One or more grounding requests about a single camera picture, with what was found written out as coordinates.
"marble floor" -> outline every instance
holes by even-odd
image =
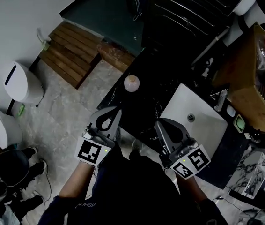
[[[16,102],[12,113],[23,130],[24,142],[19,148],[37,147],[38,153],[30,159],[30,162],[37,162],[39,158],[46,160],[49,167],[48,179],[52,187],[49,199],[49,183],[45,174],[40,175],[23,191],[23,197],[29,198],[34,190],[38,191],[46,200],[49,199],[45,204],[46,209],[78,164],[74,159],[77,137],[88,125],[90,115],[96,111],[97,105],[121,76],[121,72],[102,60],[78,90],[71,87],[42,61],[39,62],[34,73],[44,85],[43,100],[38,108],[26,105],[20,117],[17,113],[21,104]],[[122,129],[120,133],[120,146],[123,155],[128,157],[134,137]],[[158,154],[145,145],[141,154],[160,163]],[[176,182],[173,171],[167,170],[166,174]],[[221,190],[199,178],[196,180],[211,200],[222,195],[241,210],[252,208],[227,195],[228,189]],[[94,182],[93,176],[87,195],[91,193]],[[248,216],[227,201],[218,200],[216,203],[228,224],[246,224]],[[39,206],[29,212],[22,223],[36,225],[43,211],[44,206]]]

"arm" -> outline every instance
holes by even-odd
[[[188,191],[195,202],[199,203],[199,202],[207,199],[207,196],[201,190],[201,188],[198,186],[194,177],[191,177],[191,178],[185,180],[176,174],[176,179],[177,179],[179,191],[180,192],[182,192],[183,190]]]
[[[176,179],[180,193],[182,194],[183,191],[188,192],[194,201],[198,203],[204,224],[216,220],[218,225],[228,225],[216,204],[207,198],[194,177],[184,180],[176,174]]]
[[[59,193],[59,197],[86,197],[94,167],[79,162],[66,184]]]
[[[94,167],[79,162],[76,169],[43,213],[38,225],[63,225],[65,215],[85,198]]]

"bottle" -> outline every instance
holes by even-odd
[[[135,75],[129,75],[124,80],[124,87],[129,92],[135,92],[140,86],[140,80]]]

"hand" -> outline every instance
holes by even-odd
[[[198,186],[198,183],[195,180],[195,177],[191,177],[187,180],[183,179],[181,176],[176,174],[177,184],[179,190],[182,192],[183,190],[187,190],[193,197],[196,202],[201,202],[202,200],[207,199],[205,193]]]

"sleeve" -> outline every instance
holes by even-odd
[[[199,207],[204,224],[228,225],[213,201],[205,199],[199,203]]]
[[[40,218],[38,225],[63,225],[65,215],[79,204],[76,198],[56,196]]]

